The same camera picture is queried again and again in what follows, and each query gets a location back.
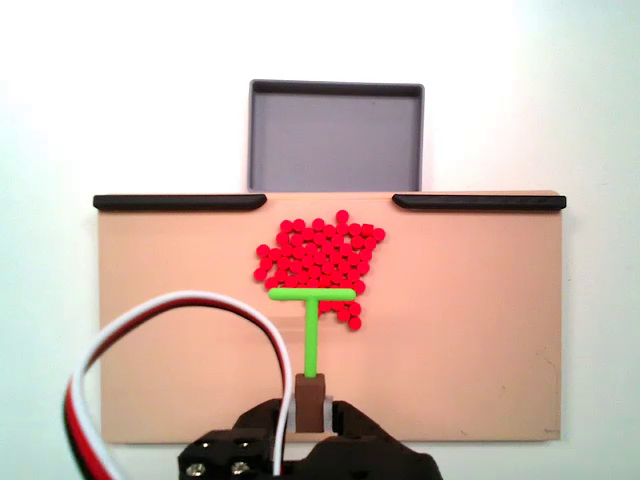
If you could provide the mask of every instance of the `white wire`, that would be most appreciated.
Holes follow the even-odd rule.
[[[271,321],[267,317],[265,317],[249,305],[240,302],[239,300],[235,300],[234,298],[227,297],[226,295],[221,295],[219,293],[184,290],[161,295],[141,305],[138,305],[132,310],[129,310],[100,331],[97,338],[93,341],[89,349],[86,351],[84,357],[82,358],[82,361],[78,365],[78,368],[75,370],[73,376],[71,377],[71,403],[76,412],[80,428],[86,436],[87,442],[89,442],[94,453],[114,480],[124,480],[126,478],[120,470],[118,464],[109,456],[107,447],[96,431],[93,421],[91,420],[91,416],[89,415],[89,412],[87,410],[87,403],[84,396],[84,375],[89,367],[91,367],[91,359],[93,358],[95,352],[117,330],[153,308],[156,308],[167,302],[185,299],[212,300],[234,306],[237,309],[242,310],[255,317],[264,327],[266,327],[266,329],[273,336],[278,349],[280,350],[280,356],[282,358],[284,368],[284,393],[282,395],[280,413],[278,414],[275,445],[273,450],[273,475],[280,475],[282,467],[285,423],[287,419],[287,412],[289,411],[289,405],[291,404],[291,396],[293,395],[293,374],[287,346],[285,345],[284,340],[282,339],[282,335],[280,335],[278,329],[273,323],[271,323]]]

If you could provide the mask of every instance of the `brown block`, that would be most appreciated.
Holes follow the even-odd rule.
[[[324,430],[323,404],[326,393],[324,375],[314,378],[296,375],[296,431],[299,433]]]

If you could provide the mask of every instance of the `green t-shaped pusher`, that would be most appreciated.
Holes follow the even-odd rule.
[[[350,302],[356,292],[350,288],[272,288],[271,300],[302,300],[306,302],[304,335],[304,376],[313,378],[318,373],[318,303],[320,301]]]

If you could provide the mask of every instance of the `pile of red discs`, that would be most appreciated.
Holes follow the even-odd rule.
[[[256,248],[260,266],[253,278],[267,290],[288,288],[353,288],[362,294],[367,288],[362,277],[385,231],[371,224],[349,223],[349,213],[336,213],[336,223],[316,218],[310,225],[302,219],[283,220],[276,235],[277,247]],[[358,302],[320,302],[319,314],[337,312],[338,320],[351,330],[362,326]]]

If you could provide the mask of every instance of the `gray tray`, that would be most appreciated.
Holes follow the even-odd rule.
[[[254,80],[249,188],[419,191],[424,88]]]

